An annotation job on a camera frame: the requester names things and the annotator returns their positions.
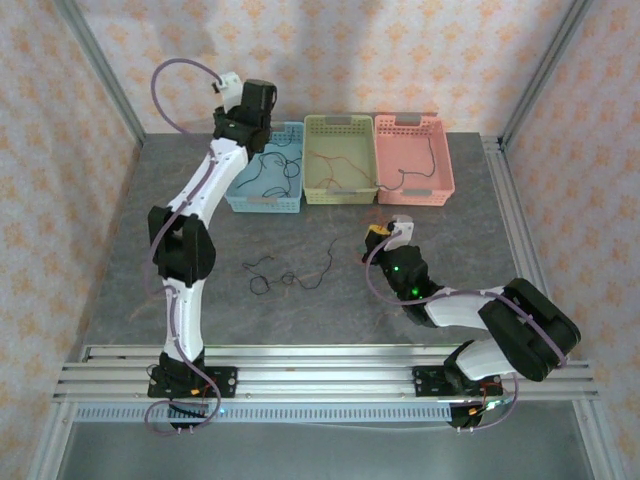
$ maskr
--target floral wallpaper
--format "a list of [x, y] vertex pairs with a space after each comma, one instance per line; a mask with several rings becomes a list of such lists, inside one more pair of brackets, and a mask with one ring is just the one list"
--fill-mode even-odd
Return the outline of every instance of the floral wallpaper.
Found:
[[[571, 0], [79, 0], [144, 128], [169, 132], [148, 93], [170, 57], [279, 88], [276, 115], [439, 112], [502, 133]], [[169, 115], [212, 130], [211, 79], [170, 67]]]
[[596, 0], [509, 152], [554, 299], [640, 478], [640, 3]]
[[0, 2], [0, 477], [26, 476], [135, 142], [49, 0]]

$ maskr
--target black wire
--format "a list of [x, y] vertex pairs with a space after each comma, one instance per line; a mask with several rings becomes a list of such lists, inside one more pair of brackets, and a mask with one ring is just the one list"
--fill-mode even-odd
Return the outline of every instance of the black wire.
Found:
[[436, 173], [436, 158], [433, 155], [433, 148], [431, 148], [431, 137], [427, 137], [427, 140], [429, 141], [429, 151], [431, 152], [431, 163], [433, 165], [433, 168], [431, 169], [430, 173], [422, 173], [422, 172], [407, 172], [406, 170], [402, 170], [401, 168], [398, 169], [398, 173], [400, 175], [402, 175], [402, 180], [400, 181], [400, 185], [398, 185], [397, 187], [391, 188], [391, 187], [387, 187], [386, 185], [381, 185], [379, 183], [376, 183], [376, 187], [378, 188], [385, 188], [389, 191], [394, 191], [394, 190], [398, 190], [400, 188], [402, 188], [402, 185], [404, 185], [404, 177], [406, 175], [421, 175], [423, 177], [426, 178], [430, 178], [433, 177], [433, 174]]
[[[316, 288], [318, 288], [320, 286], [320, 284], [322, 283], [322, 280], [324, 279], [324, 276], [326, 275], [326, 273], [331, 269], [331, 265], [333, 265], [333, 255], [331, 254], [331, 249], [333, 248], [333, 244], [336, 243], [338, 241], [338, 238], [334, 238], [333, 241], [331, 242], [331, 244], [329, 244], [329, 249], [327, 250], [327, 255], [329, 256], [329, 263], [327, 264], [327, 267], [324, 269], [324, 271], [320, 274], [320, 278], [318, 279], [318, 282], [315, 285], [309, 286], [309, 285], [305, 285], [304, 283], [302, 283], [302, 280], [300, 280], [300, 278], [298, 278], [298, 276], [293, 273], [293, 272], [285, 272], [284, 274], [282, 274], [282, 276], [278, 279], [278, 280], [274, 280], [274, 281], [269, 281], [269, 279], [267, 277], [265, 277], [264, 275], [262, 275], [261, 273], [257, 273], [255, 271], [252, 270], [252, 268], [257, 267], [258, 265], [260, 265], [260, 263], [263, 260], [275, 260], [274, 257], [272, 257], [271, 255], [266, 255], [264, 257], [262, 257], [260, 260], [258, 260], [256, 263], [247, 263], [244, 262], [242, 264], [242, 268], [244, 268], [245, 270], [247, 270], [249, 273], [253, 274], [254, 277], [251, 278], [251, 280], [249, 280], [249, 290], [251, 290], [251, 293], [253, 293], [254, 295], [264, 295], [265, 293], [268, 293], [271, 290], [271, 286], [278, 284], [278, 283], [282, 283], [284, 285], [293, 285], [293, 283], [295, 281], [298, 282], [298, 284], [300, 284], [300, 286], [304, 289], [304, 290], [315, 290]], [[263, 291], [258, 291], [255, 288], [255, 282], [256, 281], [261, 281], [262, 284], [264, 285], [264, 290]]]
[[276, 142], [269, 142], [269, 145], [275, 145], [276, 147], [288, 147], [293, 142], [293, 135], [296, 133], [296, 129], [291, 127], [291, 136], [289, 136], [289, 141], [287, 143], [279, 144]]
[[[258, 161], [260, 162], [260, 170], [258, 170], [258, 173], [255, 177], [250, 178], [249, 180], [245, 180], [244, 182], [242, 182], [240, 185], [238, 185], [236, 188], [241, 188], [245, 185], [247, 185], [248, 183], [254, 182], [256, 181], [260, 175], [262, 174], [263, 170], [267, 169], [267, 166], [265, 165], [265, 159], [269, 156], [276, 156], [277, 159], [274, 161], [274, 164], [278, 167], [282, 167], [282, 175], [284, 176], [284, 178], [287, 180], [287, 184], [288, 184], [288, 188], [285, 190], [284, 187], [280, 187], [280, 186], [276, 186], [276, 187], [271, 187], [269, 189], [267, 189], [262, 196], [267, 198], [267, 197], [273, 197], [275, 195], [280, 195], [279, 198], [289, 198], [291, 197], [291, 189], [293, 188], [292, 184], [291, 184], [291, 179], [296, 178], [298, 175], [300, 175], [300, 165], [296, 162], [302, 160], [302, 152], [300, 152], [300, 157], [296, 158], [295, 160], [289, 160], [283, 153], [281, 152], [267, 152], [267, 153], [263, 153], [258, 157]], [[290, 166], [294, 165], [296, 168], [295, 174], [291, 174], [291, 172], [289, 171]]]

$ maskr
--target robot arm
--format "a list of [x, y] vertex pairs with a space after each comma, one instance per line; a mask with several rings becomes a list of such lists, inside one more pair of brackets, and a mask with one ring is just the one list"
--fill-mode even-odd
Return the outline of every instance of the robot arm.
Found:
[[[387, 301], [401, 305], [418, 325], [478, 328], [493, 337], [466, 342], [445, 361], [445, 378], [439, 381], [449, 391], [469, 394], [479, 382], [488, 381], [487, 377], [512, 372], [542, 381], [580, 341], [575, 324], [524, 279], [484, 291], [456, 291], [438, 285], [429, 277], [420, 248], [409, 245], [412, 233], [413, 221], [405, 215], [395, 216], [387, 227], [369, 227], [363, 257], [367, 276], [370, 265], [379, 265], [398, 298]], [[524, 311], [526, 323], [509, 304]], [[431, 391], [442, 394], [440, 387]]]
[[160, 387], [152, 385], [150, 396], [189, 396], [202, 383], [184, 364], [175, 340], [186, 359], [204, 370], [200, 308], [204, 282], [216, 257], [209, 223], [231, 182], [255, 153], [264, 151], [271, 135], [275, 85], [261, 80], [242, 84], [235, 74], [222, 79], [222, 84], [214, 84], [224, 106], [214, 114], [216, 128], [209, 152], [180, 194], [165, 208], [153, 207], [148, 215], [152, 244], [164, 230], [153, 261], [164, 286], [170, 287], [165, 288], [167, 339], [152, 375]]

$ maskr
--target purple cable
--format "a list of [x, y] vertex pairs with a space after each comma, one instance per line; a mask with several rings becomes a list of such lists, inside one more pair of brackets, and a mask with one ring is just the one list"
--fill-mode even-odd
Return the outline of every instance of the purple cable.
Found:
[[[173, 122], [164, 113], [164, 110], [162, 110], [162, 107], [160, 106], [160, 103], [158, 102], [158, 97], [156, 95], [156, 80], [158, 78], [158, 74], [165, 67], [167, 67], [167, 66], [169, 66], [171, 64], [174, 64], [174, 63], [186, 63], [186, 64], [189, 64], [189, 65], [193, 65], [193, 66], [198, 67], [198, 68], [204, 70], [205, 72], [211, 74], [218, 82], [221, 82], [221, 79], [218, 76], [218, 74], [216, 74], [213, 70], [210, 70], [209, 68], [207, 68], [206, 66], [202, 65], [201, 63], [198, 63], [198, 62], [195, 62], [193, 60], [186, 59], [186, 58], [174, 58], [174, 59], [171, 59], [171, 60], [167, 60], [166, 62], [163, 62], [162, 64], [160, 64], [158, 66], [158, 68], [156, 68], [155, 72], [153, 73], [153, 76], [151, 78], [151, 97], [153, 98], [153, 103], [156, 106], [156, 108], [158, 109], [158, 112], [160, 113], [162, 118], [164, 118], [164, 120], [169, 125], [171, 125], [173, 128], [175, 128], [178, 132], [180, 132], [182, 134], [185, 134], [185, 135], [190, 135], [190, 132], [188, 132], [187, 130], [183, 129], [179, 125], [177, 125], [175, 122]], [[196, 367], [193, 364], [193, 362], [191, 362], [189, 360], [187, 355], [184, 353], [184, 350], [182, 350], [182, 347], [180, 346], [180, 339], [178, 338], [178, 332], [177, 332], [177, 329], [176, 329], [176, 322], [175, 322], [176, 297], [177, 297], [177, 293], [178, 293], [177, 290], [175, 289], [175, 287], [173, 287], [171, 285], [167, 285], [167, 286], [163, 286], [162, 288], [154, 291], [151, 288], [150, 272], [153, 269], [153, 257], [155, 255], [156, 251], [158, 250], [158, 246], [160, 245], [162, 237], [167, 233], [169, 228], [171, 228], [171, 225], [173, 225], [173, 223], [180, 216], [182, 211], [191, 203], [191, 200], [193, 200], [193, 198], [198, 194], [200, 189], [207, 182], [207, 180], [209, 180], [209, 177], [211, 177], [211, 174], [213, 173], [213, 170], [214, 170], [215, 166], [217, 165], [218, 161], [215, 158], [215, 152], [213, 152], [212, 149], [209, 149], [209, 155], [210, 155], [211, 158], [210, 158], [209, 165], [208, 165], [207, 170], [205, 171], [204, 175], [202, 176], [200, 181], [197, 183], [197, 185], [194, 187], [194, 189], [187, 194], [186, 199], [180, 204], [180, 206], [176, 209], [176, 211], [171, 215], [169, 220], [162, 226], [162, 228], [160, 229], [160, 231], [158, 232], [156, 237], [153, 239], [153, 242], [151, 242], [151, 248], [149, 249], [149, 254], [147, 255], [147, 259], [146, 259], [146, 262], [145, 262], [145, 268], [144, 268], [144, 287], [145, 287], [145, 290], [146, 290], [146, 292], [147, 292], [147, 294], [149, 296], [155, 296], [155, 295], [159, 295], [159, 294], [166, 294], [167, 292], [171, 293], [171, 304], [169, 305], [169, 329], [171, 330], [171, 335], [173, 336], [176, 350], [178, 351], [178, 354], [182, 358], [182, 361], [191, 370], [193, 370], [199, 377], [201, 377], [205, 382], [207, 382], [207, 384], [213, 389], [213, 392], [216, 394], [216, 407], [212, 410], [211, 414], [206, 419], [204, 419], [201, 423], [199, 423], [195, 427], [189, 427], [189, 431], [191, 433], [193, 433], [193, 431], [195, 429], [202, 428], [202, 427], [206, 426], [207, 424], [211, 423], [211, 421], [216, 417], [216, 415], [218, 415], [218, 412], [220, 411], [220, 406], [222, 404], [222, 395], [220, 393], [220, 389], [215, 384], [215, 382], [206, 373], [204, 373], [202, 370], [200, 370], [198, 367]], [[191, 403], [191, 402], [175, 401], [175, 400], [159, 400], [159, 401], [157, 401], [155, 403], [152, 403], [149, 406], [149, 408], [147, 409], [147, 411], [145, 412], [145, 415], [144, 415], [145, 426], [147, 427], [147, 429], [150, 432], [152, 432], [152, 433], [154, 433], [156, 435], [163, 436], [163, 437], [169, 437], [169, 436], [173, 436], [173, 435], [180, 435], [180, 433], [182, 432], [182, 429], [166, 430], [165, 431], [165, 430], [157, 430], [157, 429], [155, 429], [155, 428], [153, 428], [151, 426], [151, 423], [149, 422], [149, 416], [151, 415], [151, 410], [153, 410], [155, 407], [157, 407], [159, 405], [170, 405], [170, 406], [180, 405], [180, 406], [192, 407], [192, 406], [197, 405], [197, 404], [194, 404], [194, 403]]]
[[[430, 297], [422, 298], [422, 299], [418, 299], [418, 300], [404, 300], [403, 301], [403, 300], [396, 300], [396, 299], [393, 299], [393, 298], [388, 298], [385, 295], [383, 295], [382, 293], [380, 293], [380, 291], [371, 282], [371, 276], [370, 276], [371, 262], [373, 261], [375, 256], [378, 254], [378, 252], [385, 247], [385, 245], [387, 245], [392, 239], [394, 239], [395, 237], [397, 237], [399, 235], [400, 235], [400, 233], [392, 234], [391, 236], [389, 236], [389, 238], [386, 238], [385, 240], [380, 242], [380, 244], [373, 249], [373, 251], [371, 252], [369, 257], [367, 258], [367, 262], [366, 262], [366, 265], [365, 265], [365, 278], [366, 278], [367, 286], [369, 287], [369, 290], [371, 290], [375, 294], [376, 297], [378, 297], [378, 298], [380, 298], [380, 299], [384, 300], [385, 302], [390, 303], [392, 305], [422, 305], [422, 304], [426, 305], [427, 303], [432, 302], [434, 300], [437, 300], [439, 298], [455, 297], [455, 296], [461, 296], [461, 295], [475, 295], [475, 296], [479, 295], [481, 297], [494, 298], [496, 300], [501, 301], [505, 305], [507, 305], [517, 315], [522, 317], [522, 319], [524, 319], [524, 321], [526, 323], [528, 323], [531, 326], [531, 328], [533, 328], [533, 330], [538, 335], [540, 335], [540, 337], [545, 341], [545, 343], [549, 346], [549, 348], [551, 348], [551, 350], [553, 350], [553, 352], [557, 355], [558, 360], [560, 361], [560, 365], [562, 367], [565, 367], [567, 365], [567, 359], [564, 356], [564, 354], [562, 353], [562, 350], [560, 350], [560, 348], [551, 339], [551, 337], [549, 337], [549, 335], [547, 335], [547, 333], [542, 329], [542, 327], [540, 327], [540, 325], [538, 325], [533, 320], [533, 317], [531, 315], [527, 315], [527, 313], [524, 310], [522, 310], [518, 305], [516, 305], [515, 303], [513, 303], [511, 300], [509, 300], [507, 297], [505, 297], [503, 295], [499, 295], [499, 294], [494, 293], [494, 292], [480, 291], [480, 290], [456, 290], [454, 292], [448, 292], [448, 293], [447, 292], [436, 293], [435, 295], [432, 295]], [[513, 410], [514, 410], [514, 408], [516, 406], [516, 402], [518, 400], [518, 392], [519, 392], [518, 376], [515, 373], [513, 374], [513, 383], [514, 383], [513, 398], [511, 400], [511, 404], [509, 405], [508, 410], [500, 418], [498, 418], [496, 421], [494, 421], [494, 422], [492, 422], [492, 423], [490, 423], [488, 425], [481, 426], [481, 427], [469, 428], [469, 429], [466, 429], [466, 431], [473, 432], [474, 430], [484, 430], [486, 428], [493, 427], [493, 426], [503, 422], [504, 420], [506, 420], [507, 417], [509, 417], [511, 415], [511, 413], [513, 413]]]
[[213, 78], [215, 78], [218, 83], [222, 83], [222, 79], [220, 78], [220, 75], [218, 75], [216, 72], [211, 70], [206, 65], [203, 65], [200, 62], [196, 62], [195, 60], [190, 60], [188, 58], [171, 58], [169, 60], [162, 62], [160, 65], [158, 65], [158, 67], [153, 72], [153, 75], [151, 76], [151, 98], [153, 99], [153, 104], [156, 106], [158, 113], [164, 119], [165, 122], [167, 122], [169, 125], [175, 128], [178, 132], [184, 135], [193, 135], [191, 132], [182, 128], [180, 125], [178, 125], [173, 120], [171, 120], [169, 116], [164, 112], [164, 110], [160, 106], [160, 102], [158, 101], [158, 95], [156, 93], [156, 82], [158, 81], [158, 75], [162, 70], [167, 68], [169, 65], [173, 65], [174, 63], [184, 63], [187, 65], [192, 65], [194, 67], [197, 67], [200, 70], [207, 72]]

